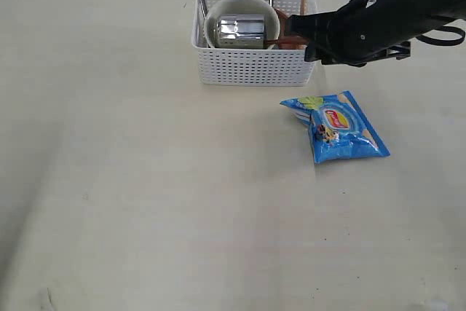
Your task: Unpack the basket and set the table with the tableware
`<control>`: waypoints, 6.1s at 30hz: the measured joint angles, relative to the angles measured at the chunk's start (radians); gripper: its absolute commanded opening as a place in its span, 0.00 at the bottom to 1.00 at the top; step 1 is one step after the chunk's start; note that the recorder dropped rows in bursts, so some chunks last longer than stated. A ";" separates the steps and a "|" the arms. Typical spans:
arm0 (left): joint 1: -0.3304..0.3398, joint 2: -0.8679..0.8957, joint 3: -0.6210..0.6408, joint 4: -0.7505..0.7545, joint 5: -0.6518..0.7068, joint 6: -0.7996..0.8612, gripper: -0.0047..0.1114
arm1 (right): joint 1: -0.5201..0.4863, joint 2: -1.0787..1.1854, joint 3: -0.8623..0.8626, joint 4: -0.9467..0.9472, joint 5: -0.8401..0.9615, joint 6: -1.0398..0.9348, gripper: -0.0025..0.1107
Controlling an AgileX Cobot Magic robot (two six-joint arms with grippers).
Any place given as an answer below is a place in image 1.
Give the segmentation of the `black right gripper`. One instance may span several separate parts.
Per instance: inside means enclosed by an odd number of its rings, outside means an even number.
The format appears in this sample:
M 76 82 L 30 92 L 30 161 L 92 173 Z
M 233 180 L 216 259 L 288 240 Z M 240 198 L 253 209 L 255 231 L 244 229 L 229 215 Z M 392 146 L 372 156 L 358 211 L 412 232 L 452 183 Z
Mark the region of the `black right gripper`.
M 306 62 L 362 67 L 402 60 L 411 56 L 410 38 L 403 32 L 405 10 L 403 0 L 350 0 L 335 12 L 291 15 L 285 34 L 309 39 Z

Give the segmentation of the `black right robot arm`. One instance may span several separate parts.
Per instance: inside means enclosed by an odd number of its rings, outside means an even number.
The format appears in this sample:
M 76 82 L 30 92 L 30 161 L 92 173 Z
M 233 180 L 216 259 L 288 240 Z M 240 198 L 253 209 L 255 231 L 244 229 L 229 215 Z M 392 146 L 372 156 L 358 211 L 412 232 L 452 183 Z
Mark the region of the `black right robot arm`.
M 363 67 L 411 54 L 411 40 L 450 47 L 465 40 L 454 27 L 465 19 L 465 0 L 350 0 L 334 12 L 291 15 L 284 32 L 304 39 L 306 62 Z

